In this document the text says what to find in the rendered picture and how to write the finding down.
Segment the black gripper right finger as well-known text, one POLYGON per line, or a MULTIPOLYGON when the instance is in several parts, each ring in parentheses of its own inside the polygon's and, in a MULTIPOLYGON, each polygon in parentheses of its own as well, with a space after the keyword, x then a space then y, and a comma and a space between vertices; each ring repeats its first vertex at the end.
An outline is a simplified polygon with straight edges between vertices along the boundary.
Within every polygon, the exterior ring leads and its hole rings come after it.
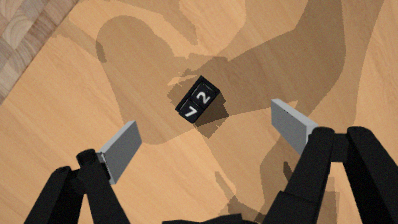
POLYGON ((398 224, 398 166, 371 130, 335 133, 280 99, 271 124, 301 157, 261 224, 317 224, 331 162, 343 163, 362 224, 398 224))

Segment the black cube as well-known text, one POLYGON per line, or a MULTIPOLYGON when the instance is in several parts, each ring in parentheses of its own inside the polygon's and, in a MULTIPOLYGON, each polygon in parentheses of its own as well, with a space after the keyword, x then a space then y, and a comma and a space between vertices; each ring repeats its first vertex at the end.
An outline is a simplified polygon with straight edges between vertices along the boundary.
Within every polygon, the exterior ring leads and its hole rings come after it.
POLYGON ((203 108, 191 100, 191 96, 185 101, 179 110, 179 115, 191 124, 201 115, 203 108))
POLYGON ((196 87, 196 89, 191 94, 191 100, 206 109, 207 106, 216 97, 215 91, 206 85, 203 81, 196 87))

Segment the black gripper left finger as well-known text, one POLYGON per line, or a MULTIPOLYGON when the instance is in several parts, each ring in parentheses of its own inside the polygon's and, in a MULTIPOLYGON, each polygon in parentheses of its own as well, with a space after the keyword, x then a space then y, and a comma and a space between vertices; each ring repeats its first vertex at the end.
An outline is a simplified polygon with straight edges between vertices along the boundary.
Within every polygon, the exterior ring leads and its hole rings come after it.
POLYGON ((87 149, 77 154, 80 168, 56 169, 24 224, 78 224, 84 194, 94 224, 131 224, 111 185, 116 185, 141 144, 136 120, 133 120, 97 152, 87 149))

